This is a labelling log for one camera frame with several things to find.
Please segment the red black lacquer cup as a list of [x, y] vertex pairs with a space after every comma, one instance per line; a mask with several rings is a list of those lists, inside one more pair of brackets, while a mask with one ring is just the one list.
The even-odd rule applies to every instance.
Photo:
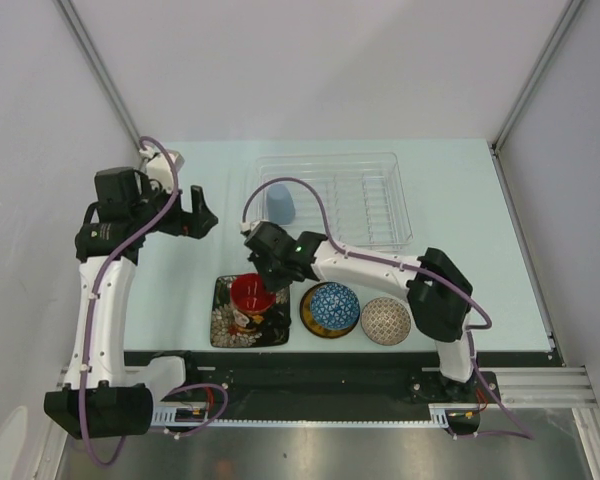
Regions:
[[276, 295], [265, 289], [257, 273], [239, 275], [229, 289], [234, 322], [242, 331], [255, 331], [264, 314], [275, 304]]

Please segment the light blue plastic cup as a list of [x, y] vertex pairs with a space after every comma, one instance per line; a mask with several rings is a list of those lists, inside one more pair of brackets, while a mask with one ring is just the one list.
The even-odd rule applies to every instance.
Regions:
[[268, 187], [265, 196], [268, 219], [278, 225], [290, 225], [296, 216], [295, 204], [289, 189], [281, 183]]

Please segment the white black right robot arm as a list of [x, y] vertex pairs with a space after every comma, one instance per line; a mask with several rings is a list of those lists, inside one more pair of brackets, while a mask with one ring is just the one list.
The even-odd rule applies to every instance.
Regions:
[[430, 248], [419, 257], [380, 254], [347, 247], [321, 233], [293, 238], [268, 221], [243, 222], [240, 233], [250, 251], [248, 260], [271, 292], [307, 280], [337, 282], [406, 302], [416, 328], [435, 343], [443, 393], [464, 401], [476, 391], [468, 314], [477, 307], [471, 284], [444, 252]]

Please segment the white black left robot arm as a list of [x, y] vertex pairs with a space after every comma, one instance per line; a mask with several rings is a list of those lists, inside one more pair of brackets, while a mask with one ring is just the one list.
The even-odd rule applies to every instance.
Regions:
[[158, 355], [134, 374], [125, 369], [125, 321], [140, 249], [154, 232], [202, 239], [218, 218], [198, 185], [184, 210], [170, 176], [118, 167], [97, 172], [94, 185], [96, 199], [75, 237], [80, 307], [73, 354], [43, 409], [75, 439], [138, 436], [149, 430], [157, 402], [170, 392], [190, 399], [201, 387], [181, 353]]

